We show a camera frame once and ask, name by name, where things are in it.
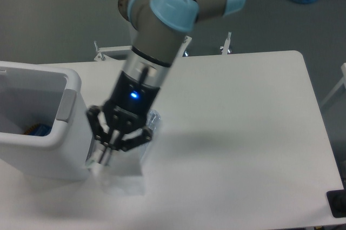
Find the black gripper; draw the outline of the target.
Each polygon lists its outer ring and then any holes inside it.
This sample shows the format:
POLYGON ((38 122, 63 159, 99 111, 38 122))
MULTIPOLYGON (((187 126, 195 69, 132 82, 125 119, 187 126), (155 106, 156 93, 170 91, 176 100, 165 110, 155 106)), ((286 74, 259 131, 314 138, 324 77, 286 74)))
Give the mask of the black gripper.
POLYGON ((93 137, 104 147, 98 164, 103 162, 107 151, 110 154, 118 152, 134 155, 142 161, 154 137, 154 130, 144 125, 159 90, 159 87, 140 84, 122 71, 104 106, 91 105, 88 108, 86 116, 93 137), (109 127, 107 132, 99 120, 101 113, 109 127), (121 133, 114 137, 115 130, 121 133))

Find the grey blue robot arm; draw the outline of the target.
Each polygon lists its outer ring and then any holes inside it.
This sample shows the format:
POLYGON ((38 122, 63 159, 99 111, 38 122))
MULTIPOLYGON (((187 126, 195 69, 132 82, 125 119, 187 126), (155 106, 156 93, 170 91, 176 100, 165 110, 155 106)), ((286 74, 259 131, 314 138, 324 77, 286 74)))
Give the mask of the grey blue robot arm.
POLYGON ((88 108, 93 137, 102 146, 86 161, 102 163, 107 153, 148 143, 149 111, 178 51, 197 22, 227 16, 246 0, 129 0, 125 18, 137 31, 110 98, 88 108))

